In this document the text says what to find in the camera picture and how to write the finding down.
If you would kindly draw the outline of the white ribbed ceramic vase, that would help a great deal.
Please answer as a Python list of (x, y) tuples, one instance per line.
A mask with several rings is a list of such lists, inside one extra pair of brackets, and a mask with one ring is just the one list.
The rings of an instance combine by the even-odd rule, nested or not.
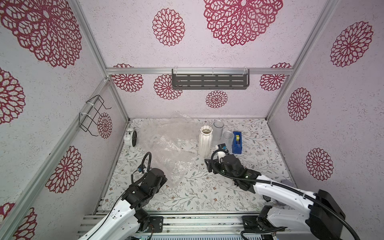
[(210, 126), (203, 126), (199, 135), (199, 156), (207, 158), (211, 152), (211, 144), (213, 140), (213, 129)]

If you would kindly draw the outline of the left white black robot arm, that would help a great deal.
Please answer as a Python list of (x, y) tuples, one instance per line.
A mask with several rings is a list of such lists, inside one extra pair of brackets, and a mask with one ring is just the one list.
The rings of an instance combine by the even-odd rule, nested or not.
[(131, 184), (119, 197), (112, 210), (81, 240), (125, 240), (136, 232), (144, 232), (150, 224), (150, 215), (143, 209), (166, 183), (160, 169), (149, 170)]

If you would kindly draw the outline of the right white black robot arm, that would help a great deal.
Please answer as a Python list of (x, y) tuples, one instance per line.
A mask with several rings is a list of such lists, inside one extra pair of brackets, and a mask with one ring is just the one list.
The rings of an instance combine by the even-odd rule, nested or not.
[(211, 158), (205, 159), (205, 164), (208, 172), (233, 180), (241, 190), (291, 207), (282, 210), (267, 205), (256, 217), (244, 216), (243, 239), (247, 234), (274, 234), (285, 230), (311, 232), (319, 240), (341, 239), (346, 216), (328, 192), (302, 191), (247, 169), (229, 153), (225, 144), (218, 145)]

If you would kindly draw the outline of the front clear glass vase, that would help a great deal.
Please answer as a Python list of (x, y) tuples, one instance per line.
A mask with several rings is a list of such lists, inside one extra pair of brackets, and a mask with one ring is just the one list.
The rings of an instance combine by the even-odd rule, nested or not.
[(226, 131), (223, 133), (223, 139), (224, 143), (226, 144), (226, 147), (229, 151), (229, 153), (232, 152), (232, 145), (233, 145), (233, 140), (234, 140), (234, 134), (231, 131)]

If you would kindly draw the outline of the clear glass vase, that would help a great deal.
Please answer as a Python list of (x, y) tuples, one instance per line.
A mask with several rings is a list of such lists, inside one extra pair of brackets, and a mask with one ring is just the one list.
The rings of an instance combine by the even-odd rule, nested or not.
[(233, 140), (234, 140), (234, 134), (231, 131), (226, 131), (223, 133), (223, 139), (224, 143), (226, 144), (226, 147), (229, 151), (229, 153), (232, 152), (232, 145), (233, 145)]
[(221, 121), (214, 121), (213, 123), (213, 141), (212, 145), (217, 146), (220, 144), (223, 134), (224, 123)]

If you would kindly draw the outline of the blue tape dispenser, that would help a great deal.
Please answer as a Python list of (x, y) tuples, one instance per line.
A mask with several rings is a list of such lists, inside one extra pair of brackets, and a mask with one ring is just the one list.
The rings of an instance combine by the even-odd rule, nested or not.
[(241, 154), (243, 150), (242, 133), (234, 131), (233, 134), (232, 152), (233, 154)]

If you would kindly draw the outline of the back clear glass vase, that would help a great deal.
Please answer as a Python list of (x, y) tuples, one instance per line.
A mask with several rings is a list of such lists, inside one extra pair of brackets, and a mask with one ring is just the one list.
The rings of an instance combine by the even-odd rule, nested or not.
[(224, 123), (221, 121), (214, 121), (213, 123), (213, 141), (212, 145), (217, 146), (220, 144), (223, 134)]

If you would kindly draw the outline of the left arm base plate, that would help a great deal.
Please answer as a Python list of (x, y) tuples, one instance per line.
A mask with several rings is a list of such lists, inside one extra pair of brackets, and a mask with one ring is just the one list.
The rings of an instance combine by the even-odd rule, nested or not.
[(143, 222), (141, 229), (142, 233), (162, 233), (163, 232), (164, 217), (150, 216)]

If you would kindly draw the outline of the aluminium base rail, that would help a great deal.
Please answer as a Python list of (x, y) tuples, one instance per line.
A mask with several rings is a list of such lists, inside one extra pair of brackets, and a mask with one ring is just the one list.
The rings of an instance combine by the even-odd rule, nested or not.
[[(241, 239), (240, 233), (244, 230), (242, 216), (259, 216), (260, 213), (219, 213), (219, 214), (160, 214), (149, 212), (151, 216), (164, 217), (163, 232), (154, 233), (157, 236), (192, 236), (209, 235), (224, 236), (235, 235)], [(85, 215), (77, 233), (78, 238), (90, 231), (106, 215)], [(149, 237), (151, 233), (136, 232), (136, 238)], [(277, 239), (318, 240), (310, 230), (296, 230), (287, 228), (276, 233)]]

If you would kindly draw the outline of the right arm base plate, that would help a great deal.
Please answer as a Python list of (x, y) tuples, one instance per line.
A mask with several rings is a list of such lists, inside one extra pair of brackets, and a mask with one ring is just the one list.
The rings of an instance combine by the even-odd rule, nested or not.
[(269, 234), (284, 231), (286, 227), (274, 227), (266, 219), (258, 219), (258, 216), (242, 216), (243, 233)]

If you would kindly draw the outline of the grey slotted wall shelf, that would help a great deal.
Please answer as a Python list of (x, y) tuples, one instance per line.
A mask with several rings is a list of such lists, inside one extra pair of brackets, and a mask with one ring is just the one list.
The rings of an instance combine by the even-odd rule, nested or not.
[(174, 90), (246, 90), (249, 74), (179, 74), (172, 69)]

